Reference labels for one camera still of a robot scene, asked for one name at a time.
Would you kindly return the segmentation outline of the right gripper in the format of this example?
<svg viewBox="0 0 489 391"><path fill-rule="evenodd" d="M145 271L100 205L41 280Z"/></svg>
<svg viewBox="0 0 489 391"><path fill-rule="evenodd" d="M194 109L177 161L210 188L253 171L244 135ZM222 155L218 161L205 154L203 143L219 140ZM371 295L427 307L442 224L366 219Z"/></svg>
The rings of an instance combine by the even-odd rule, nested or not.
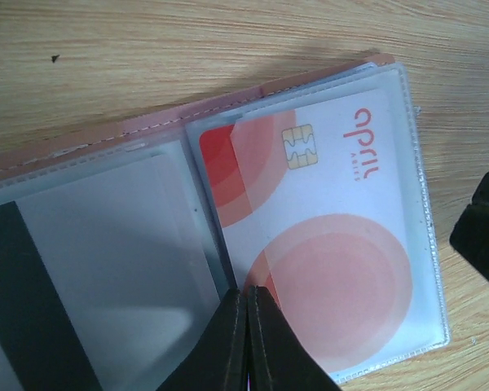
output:
<svg viewBox="0 0 489 391"><path fill-rule="evenodd" d="M489 172L454 225L449 243L489 282Z"/></svg>

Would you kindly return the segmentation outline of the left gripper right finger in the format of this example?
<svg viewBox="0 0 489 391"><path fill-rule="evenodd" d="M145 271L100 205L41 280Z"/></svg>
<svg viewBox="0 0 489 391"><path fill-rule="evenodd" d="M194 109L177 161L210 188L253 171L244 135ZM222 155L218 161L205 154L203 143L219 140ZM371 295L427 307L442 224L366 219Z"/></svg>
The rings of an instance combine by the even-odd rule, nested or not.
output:
<svg viewBox="0 0 489 391"><path fill-rule="evenodd" d="M267 288L252 286L247 305L252 390L339 390L302 347Z"/></svg>

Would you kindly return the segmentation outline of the red white card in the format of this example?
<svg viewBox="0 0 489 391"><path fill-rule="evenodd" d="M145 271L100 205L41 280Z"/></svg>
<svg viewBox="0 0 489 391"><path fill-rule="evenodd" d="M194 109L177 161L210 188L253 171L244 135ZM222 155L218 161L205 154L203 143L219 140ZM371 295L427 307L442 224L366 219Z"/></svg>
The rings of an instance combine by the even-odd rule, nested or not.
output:
<svg viewBox="0 0 489 391"><path fill-rule="evenodd" d="M199 146L237 282L271 290L325 371L414 348L412 268L384 90L207 130Z"/></svg>

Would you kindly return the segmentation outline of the white card with stripe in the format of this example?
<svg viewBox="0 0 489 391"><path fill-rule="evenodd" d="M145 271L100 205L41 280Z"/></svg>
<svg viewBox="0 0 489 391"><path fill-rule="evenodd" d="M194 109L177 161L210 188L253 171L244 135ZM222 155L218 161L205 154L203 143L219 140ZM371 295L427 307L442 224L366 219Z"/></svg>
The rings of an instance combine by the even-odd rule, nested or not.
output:
<svg viewBox="0 0 489 391"><path fill-rule="evenodd" d="M196 172L168 152L0 188L0 390L154 390L220 301Z"/></svg>

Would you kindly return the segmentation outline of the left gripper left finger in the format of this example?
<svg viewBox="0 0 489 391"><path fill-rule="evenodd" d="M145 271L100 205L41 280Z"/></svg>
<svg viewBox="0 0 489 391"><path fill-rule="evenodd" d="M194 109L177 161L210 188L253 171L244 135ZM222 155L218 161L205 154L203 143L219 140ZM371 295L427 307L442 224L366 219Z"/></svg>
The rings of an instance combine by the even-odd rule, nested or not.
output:
<svg viewBox="0 0 489 391"><path fill-rule="evenodd" d="M247 304L237 289L226 292L191 353L159 391L247 389Z"/></svg>

